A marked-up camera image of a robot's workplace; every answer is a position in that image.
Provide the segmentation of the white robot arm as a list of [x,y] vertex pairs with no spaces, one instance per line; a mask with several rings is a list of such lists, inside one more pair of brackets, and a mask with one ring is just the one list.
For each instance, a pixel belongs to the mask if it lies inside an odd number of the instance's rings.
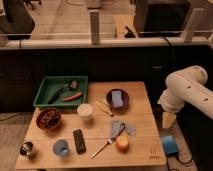
[[207,80],[207,71],[198,65],[175,71],[166,77],[166,89],[158,100],[164,110],[164,129],[172,126],[185,103],[190,103],[213,120],[213,91],[204,86]]

